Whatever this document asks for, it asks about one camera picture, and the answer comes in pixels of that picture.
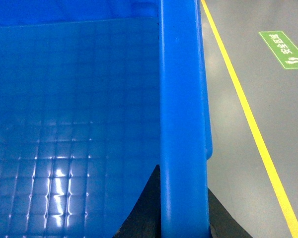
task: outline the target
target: yellow floor line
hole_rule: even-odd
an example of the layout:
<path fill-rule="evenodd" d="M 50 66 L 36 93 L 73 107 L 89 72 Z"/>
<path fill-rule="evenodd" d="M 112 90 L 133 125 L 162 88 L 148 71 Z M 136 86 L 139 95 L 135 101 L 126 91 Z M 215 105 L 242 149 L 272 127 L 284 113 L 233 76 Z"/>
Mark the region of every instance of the yellow floor line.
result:
<path fill-rule="evenodd" d="M 276 168 L 274 166 L 274 163 L 269 155 L 269 152 L 267 150 L 267 147 L 265 145 L 264 139 L 259 131 L 259 128 L 257 126 L 256 120 L 254 118 L 254 115 L 252 113 L 252 110 L 250 109 L 250 106 L 248 104 L 248 101 L 246 99 L 246 96 L 244 94 L 244 91 L 240 85 L 240 82 L 237 78 L 237 75 L 235 73 L 235 70 L 233 68 L 233 65 L 228 57 L 227 51 L 224 47 L 224 44 L 221 40 L 221 37 L 219 35 L 219 32 L 214 24 L 214 21 L 212 19 L 212 16 L 210 14 L 210 11 L 208 9 L 208 6 L 205 2 L 205 0 L 201 0 L 204 11 L 207 15 L 207 18 L 210 22 L 211 28 L 213 30 L 214 36 L 216 38 L 216 41 L 219 45 L 220 51 L 222 53 L 222 56 L 224 58 L 225 64 L 227 66 L 228 72 L 232 78 L 234 87 L 236 89 L 238 98 L 240 100 L 240 103 L 243 107 L 246 119 L 248 121 L 249 127 L 251 129 L 251 132 L 253 134 L 253 137 L 255 139 L 255 143 L 257 145 L 258 151 L 260 153 L 260 156 L 262 157 L 264 166 L 266 168 L 267 174 L 269 176 L 270 182 L 272 183 L 273 189 L 275 191 L 275 194 L 277 196 L 279 205 L 282 209 L 282 212 L 284 214 L 284 217 L 286 219 L 286 222 L 288 224 L 289 230 L 293 236 L 293 238 L 298 238 L 298 220 L 296 218 L 296 215 L 294 213 L 294 210 L 289 202 L 289 199 L 287 197 L 287 194 L 285 192 L 285 189 L 283 187 L 283 184 L 277 174 Z"/>

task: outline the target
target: blue plastic surface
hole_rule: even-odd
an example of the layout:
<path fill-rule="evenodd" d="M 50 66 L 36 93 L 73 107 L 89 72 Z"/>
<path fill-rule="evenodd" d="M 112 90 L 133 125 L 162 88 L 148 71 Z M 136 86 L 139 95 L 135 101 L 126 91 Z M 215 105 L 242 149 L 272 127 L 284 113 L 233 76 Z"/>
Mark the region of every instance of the blue plastic surface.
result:
<path fill-rule="evenodd" d="M 161 232 L 210 237 L 207 146 L 210 124 L 200 1 L 162 0 L 160 27 Z"/>
<path fill-rule="evenodd" d="M 157 0 L 0 0 L 0 26 L 157 17 Z"/>
<path fill-rule="evenodd" d="M 0 27 L 0 237 L 111 237 L 160 141 L 163 237 L 208 235 L 199 1 L 161 1 L 160 102 L 158 2 L 0 0 L 0 26 L 36 24 Z"/>
<path fill-rule="evenodd" d="M 160 158 L 157 19 L 0 27 L 0 238 L 110 238 Z"/>

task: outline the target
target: gray floor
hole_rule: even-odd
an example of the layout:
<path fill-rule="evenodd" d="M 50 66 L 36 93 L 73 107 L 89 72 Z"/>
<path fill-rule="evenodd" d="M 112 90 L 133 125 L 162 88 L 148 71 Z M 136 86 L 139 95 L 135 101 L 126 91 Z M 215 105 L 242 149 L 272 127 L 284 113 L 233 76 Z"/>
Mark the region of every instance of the gray floor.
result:
<path fill-rule="evenodd" d="M 285 70 L 259 31 L 298 47 L 298 0 L 207 0 L 298 219 L 298 69 Z M 202 9 L 214 154 L 209 188 L 254 238 L 290 238 L 231 78 Z"/>

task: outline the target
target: grid pattern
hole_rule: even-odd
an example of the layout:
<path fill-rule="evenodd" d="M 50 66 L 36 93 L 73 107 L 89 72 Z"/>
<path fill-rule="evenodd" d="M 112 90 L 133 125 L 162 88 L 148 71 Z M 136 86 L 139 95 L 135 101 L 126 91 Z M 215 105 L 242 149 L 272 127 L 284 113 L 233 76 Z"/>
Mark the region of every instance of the grid pattern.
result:
<path fill-rule="evenodd" d="M 0 238 L 112 237 L 159 163 L 156 19 L 0 28 Z"/>

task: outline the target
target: green floor sign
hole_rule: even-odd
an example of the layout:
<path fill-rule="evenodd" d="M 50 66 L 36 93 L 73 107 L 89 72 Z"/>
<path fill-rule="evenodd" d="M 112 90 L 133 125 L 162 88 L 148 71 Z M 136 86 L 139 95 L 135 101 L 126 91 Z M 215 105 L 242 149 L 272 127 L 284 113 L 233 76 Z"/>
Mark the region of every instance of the green floor sign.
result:
<path fill-rule="evenodd" d="M 298 69 L 298 48 L 283 31 L 261 31 L 259 34 L 285 69 Z"/>

